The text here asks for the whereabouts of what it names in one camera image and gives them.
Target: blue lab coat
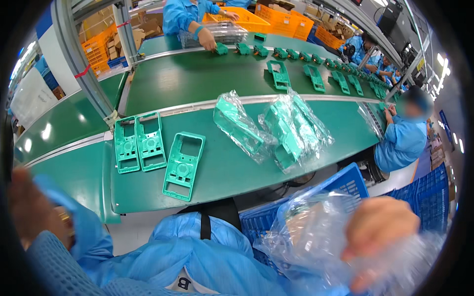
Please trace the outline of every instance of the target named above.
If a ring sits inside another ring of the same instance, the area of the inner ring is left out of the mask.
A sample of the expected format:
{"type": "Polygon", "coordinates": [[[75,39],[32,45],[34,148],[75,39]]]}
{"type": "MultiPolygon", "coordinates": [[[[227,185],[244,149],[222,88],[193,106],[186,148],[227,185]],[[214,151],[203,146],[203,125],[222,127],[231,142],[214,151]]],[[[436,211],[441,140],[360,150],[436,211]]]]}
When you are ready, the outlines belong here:
{"type": "Polygon", "coordinates": [[[163,32],[165,35],[176,35],[179,30],[188,31],[192,21],[202,22],[204,13],[218,14],[220,7],[211,1],[168,0],[163,8],[163,32]]]}
{"type": "Polygon", "coordinates": [[[410,123],[395,115],[385,137],[375,147],[375,163],[383,172],[404,168],[414,162],[426,145],[426,121],[410,123]]]}
{"type": "MultiPolygon", "coordinates": [[[[352,59],[352,62],[359,65],[365,57],[365,50],[363,48],[364,47],[363,43],[364,42],[362,41],[361,36],[354,36],[354,37],[351,37],[351,38],[347,39],[346,43],[344,43],[343,45],[341,45],[341,47],[339,47],[339,51],[343,52],[344,51],[344,46],[346,46],[347,44],[352,44],[355,47],[355,53],[354,53],[354,55],[352,56],[351,59],[352,59]]],[[[371,56],[369,58],[369,60],[367,61],[367,64],[377,65],[379,60],[380,60],[379,55],[371,56]]]]}
{"type": "Polygon", "coordinates": [[[200,213],[172,215],[155,227],[148,243],[114,257],[112,238],[94,212],[68,196],[49,177],[38,175],[34,182],[53,204],[67,209],[75,230],[75,244],[70,256],[67,251],[66,257],[59,257],[61,250],[52,251],[54,243],[49,232],[43,232],[30,247],[30,252],[40,254],[31,257],[33,265],[42,269],[40,276],[45,284],[52,281],[51,286],[54,286],[59,281],[52,276],[61,273],[58,264],[66,267],[65,272],[77,272],[74,266],[78,263],[81,273],[84,271],[88,275],[82,287],[99,287],[99,291],[105,291],[107,295],[129,295],[127,289],[132,289],[134,295],[148,295],[143,291],[153,291],[153,295],[182,295],[165,287],[176,281],[183,269],[195,287],[200,284],[221,294],[286,295],[279,284],[282,277],[271,267],[255,260],[249,240],[226,221],[210,217],[211,240],[201,240],[200,213]],[[54,270],[45,272],[45,268],[54,270]],[[110,285],[122,288],[108,293],[110,285]]]}
{"type": "Polygon", "coordinates": [[[241,7],[247,9],[252,0],[226,0],[223,1],[228,7],[241,7]]]}

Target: plastic bag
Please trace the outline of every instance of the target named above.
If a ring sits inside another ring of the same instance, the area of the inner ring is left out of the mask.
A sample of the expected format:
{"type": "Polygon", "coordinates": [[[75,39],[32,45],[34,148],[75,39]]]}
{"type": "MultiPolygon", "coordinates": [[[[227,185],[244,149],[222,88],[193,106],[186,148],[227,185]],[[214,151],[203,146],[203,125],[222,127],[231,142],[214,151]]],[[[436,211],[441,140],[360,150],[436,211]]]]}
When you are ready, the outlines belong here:
{"type": "Polygon", "coordinates": [[[299,191],[280,206],[271,230],[253,247],[308,295],[346,295],[351,279],[361,272],[376,276],[370,295],[411,295],[436,260],[444,236],[414,235],[349,265],[339,256],[347,243],[346,223],[360,202],[358,197],[317,188],[299,191]]]}
{"type": "Polygon", "coordinates": [[[262,163],[278,144],[276,138],[257,128],[245,112],[235,90],[221,94],[214,108],[214,123],[256,163],[262,163]]]}
{"type": "Polygon", "coordinates": [[[369,112],[369,106],[367,103],[358,102],[359,105],[358,112],[359,114],[365,119],[365,122],[369,125],[369,127],[375,132],[375,135],[379,139],[379,141],[383,141],[384,132],[380,124],[375,119],[373,113],[369,112]]]}
{"type": "Polygon", "coordinates": [[[284,173],[304,163],[319,159],[323,147],[333,144],[334,138],[324,124],[313,114],[300,96],[289,89],[258,116],[263,129],[274,135],[275,162],[284,173]]]}
{"type": "MultiPolygon", "coordinates": [[[[235,44],[245,41],[248,31],[231,21],[201,23],[214,35],[216,42],[235,44]]],[[[194,33],[180,30],[178,35],[183,48],[200,47],[199,40],[194,40],[194,33]]]]}

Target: orange plastic crate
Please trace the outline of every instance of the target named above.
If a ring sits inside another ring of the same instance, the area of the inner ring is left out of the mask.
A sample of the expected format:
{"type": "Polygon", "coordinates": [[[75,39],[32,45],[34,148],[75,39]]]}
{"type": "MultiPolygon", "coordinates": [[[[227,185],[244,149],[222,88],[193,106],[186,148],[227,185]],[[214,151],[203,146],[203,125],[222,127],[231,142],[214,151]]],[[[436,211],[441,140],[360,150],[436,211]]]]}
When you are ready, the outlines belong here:
{"type": "Polygon", "coordinates": [[[305,17],[297,11],[292,10],[291,13],[292,16],[297,16],[301,18],[300,24],[296,27],[296,32],[293,38],[306,41],[306,39],[308,39],[308,35],[310,34],[311,28],[314,25],[314,21],[305,17]]]}
{"type": "MultiPolygon", "coordinates": [[[[270,23],[267,21],[259,18],[252,12],[241,8],[241,7],[225,7],[224,10],[235,12],[238,14],[240,19],[235,22],[237,25],[240,25],[242,28],[246,29],[249,32],[256,32],[256,33],[269,33],[270,32],[270,23]]],[[[230,20],[229,18],[219,15],[219,14],[208,14],[204,17],[203,21],[223,21],[223,20],[230,20]]]]}
{"type": "Polygon", "coordinates": [[[116,32],[117,26],[113,24],[112,26],[105,29],[102,33],[82,43],[82,48],[91,66],[95,66],[99,63],[107,62],[109,60],[107,43],[116,32]]]}
{"type": "Polygon", "coordinates": [[[95,77],[98,77],[104,71],[110,70],[110,67],[109,67],[109,64],[107,63],[107,61],[99,63],[95,66],[91,66],[91,68],[92,68],[92,71],[95,74],[95,77]]]}
{"type": "Polygon", "coordinates": [[[334,37],[331,33],[326,31],[322,26],[318,26],[316,29],[316,33],[314,34],[319,40],[324,42],[329,47],[338,49],[342,44],[344,44],[345,40],[339,40],[334,37]]]}

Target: person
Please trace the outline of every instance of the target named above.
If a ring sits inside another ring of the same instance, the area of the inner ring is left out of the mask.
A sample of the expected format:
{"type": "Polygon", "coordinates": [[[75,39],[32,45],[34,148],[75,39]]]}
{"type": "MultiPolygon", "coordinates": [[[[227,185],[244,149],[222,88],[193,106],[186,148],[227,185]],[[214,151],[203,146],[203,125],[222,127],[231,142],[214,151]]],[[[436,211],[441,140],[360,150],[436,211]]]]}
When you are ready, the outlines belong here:
{"type": "MultiPolygon", "coordinates": [[[[377,41],[368,33],[364,32],[362,36],[353,36],[346,40],[346,42],[339,47],[341,53],[348,53],[347,58],[349,62],[354,63],[358,66],[365,57],[365,54],[377,44],[377,41]]],[[[377,65],[380,60],[380,53],[376,51],[372,53],[371,57],[365,64],[366,72],[376,72],[377,65]]]]}
{"type": "Polygon", "coordinates": [[[386,56],[383,56],[379,60],[377,70],[374,73],[380,76],[383,82],[387,83],[387,78],[393,76],[392,62],[386,56]]]}
{"type": "Polygon", "coordinates": [[[176,35],[180,30],[194,34],[195,39],[206,50],[216,48],[214,35],[200,24],[204,13],[219,14],[233,21],[239,19],[235,12],[225,11],[207,0],[168,0],[163,8],[163,32],[165,35],[176,35]]]}
{"type": "Polygon", "coordinates": [[[366,181],[384,181],[387,173],[410,165],[421,155],[426,145],[426,120],[432,112],[431,97],[417,86],[410,87],[399,97],[397,109],[394,105],[384,109],[387,128],[383,140],[340,161],[339,168],[356,162],[366,181]]]}
{"type": "MultiPolygon", "coordinates": [[[[395,68],[395,73],[392,76],[393,85],[397,84],[400,81],[400,79],[401,79],[401,73],[400,73],[400,71],[398,71],[397,68],[395,68]]],[[[406,86],[404,86],[403,84],[401,85],[400,89],[402,89],[403,91],[408,90],[408,88],[406,86]]]]}
{"type": "Polygon", "coordinates": [[[252,0],[224,0],[227,7],[241,7],[247,9],[252,0]]]}
{"type": "MultiPolygon", "coordinates": [[[[221,218],[172,215],[155,227],[148,243],[113,256],[112,239],[97,215],[48,177],[33,181],[20,168],[11,179],[13,224],[33,271],[52,295],[287,295],[276,271],[255,260],[248,239],[221,218]]],[[[217,212],[226,211],[221,205],[217,212]]],[[[347,224],[341,259],[374,256],[418,227],[419,218],[406,202],[368,198],[347,224]]],[[[375,280],[361,273],[350,288],[358,293],[375,280]]]]}

